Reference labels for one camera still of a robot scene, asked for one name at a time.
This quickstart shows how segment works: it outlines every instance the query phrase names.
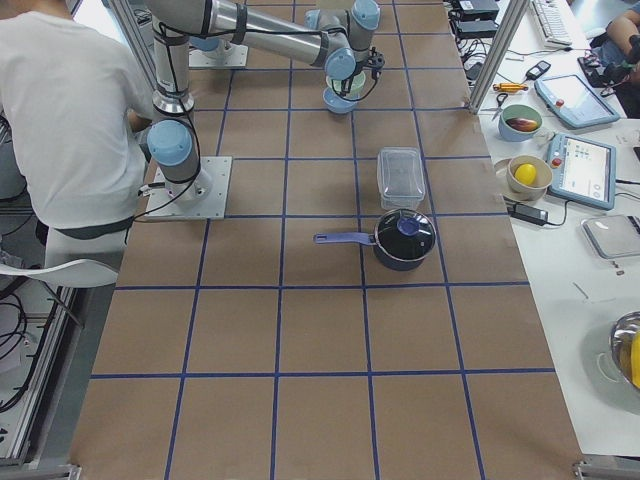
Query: white mounting plate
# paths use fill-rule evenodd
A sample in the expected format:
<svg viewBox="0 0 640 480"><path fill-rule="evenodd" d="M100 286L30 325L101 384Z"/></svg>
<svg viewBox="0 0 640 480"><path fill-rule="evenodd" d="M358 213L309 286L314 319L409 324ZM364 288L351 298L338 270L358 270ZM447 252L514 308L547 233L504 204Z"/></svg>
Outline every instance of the white mounting plate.
<svg viewBox="0 0 640 480"><path fill-rule="evenodd" d="M231 177L232 157L201 157L201 168L211 176L209 193L199 200L181 204L173 202L160 210L147 213L146 218L158 220L222 220L227 206L227 192ZM158 168L154 182L164 182L164 175ZM167 203L171 197L164 188L151 190L147 210L151 211Z"/></svg>
<svg viewBox="0 0 640 480"><path fill-rule="evenodd" d="M229 55L210 58L202 53L202 50L191 50L189 52L189 68L194 70L244 68L247 66L248 52L249 47L246 45L234 45Z"/></svg>

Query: keyboard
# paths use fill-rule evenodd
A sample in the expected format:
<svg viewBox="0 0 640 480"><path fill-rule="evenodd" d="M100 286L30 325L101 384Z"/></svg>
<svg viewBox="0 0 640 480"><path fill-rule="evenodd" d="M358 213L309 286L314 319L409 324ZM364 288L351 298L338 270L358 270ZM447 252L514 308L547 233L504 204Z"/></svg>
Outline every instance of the keyboard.
<svg viewBox="0 0 640 480"><path fill-rule="evenodd" d="M562 23L556 1L564 0L531 0L534 22L542 36L545 47L562 48L571 45L571 37Z"/></svg>

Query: yellow lemon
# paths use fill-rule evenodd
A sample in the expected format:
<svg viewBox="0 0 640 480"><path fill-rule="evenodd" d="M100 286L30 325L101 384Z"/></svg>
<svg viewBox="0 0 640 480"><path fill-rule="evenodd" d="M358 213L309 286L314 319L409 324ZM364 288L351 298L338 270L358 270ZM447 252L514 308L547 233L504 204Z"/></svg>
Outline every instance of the yellow lemon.
<svg viewBox="0 0 640 480"><path fill-rule="evenodd" d="M523 185L529 186L535 181L537 173L538 172L536 170L536 167L534 167L532 164L523 163L518 168L516 168L513 176Z"/></svg>

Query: black box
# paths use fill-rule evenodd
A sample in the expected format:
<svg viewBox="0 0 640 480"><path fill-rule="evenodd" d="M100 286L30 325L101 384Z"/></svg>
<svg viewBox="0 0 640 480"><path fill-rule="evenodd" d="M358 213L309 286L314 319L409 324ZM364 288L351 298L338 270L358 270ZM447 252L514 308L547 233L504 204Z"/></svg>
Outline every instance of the black box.
<svg viewBox="0 0 640 480"><path fill-rule="evenodd" d="M452 0L451 5L463 22L495 20L500 10L495 0Z"/></svg>
<svg viewBox="0 0 640 480"><path fill-rule="evenodd" d="M455 22L455 26L456 37L460 40L467 38L493 38L498 31L498 26L491 20Z"/></svg>

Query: beige bowl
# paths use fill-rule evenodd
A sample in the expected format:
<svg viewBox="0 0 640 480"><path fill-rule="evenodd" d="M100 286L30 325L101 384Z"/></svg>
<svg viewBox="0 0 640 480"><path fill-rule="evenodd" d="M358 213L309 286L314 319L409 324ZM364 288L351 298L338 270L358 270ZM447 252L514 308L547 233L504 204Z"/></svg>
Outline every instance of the beige bowl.
<svg viewBox="0 0 640 480"><path fill-rule="evenodd" d="M536 168L536 178L531 185L525 185L516 180L513 175L518 167L524 163L530 163ZM531 155L520 155L509 161L507 168L507 184L512 190L524 194L527 200L540 198L553 180L551 167L537 157Z"/></svg>

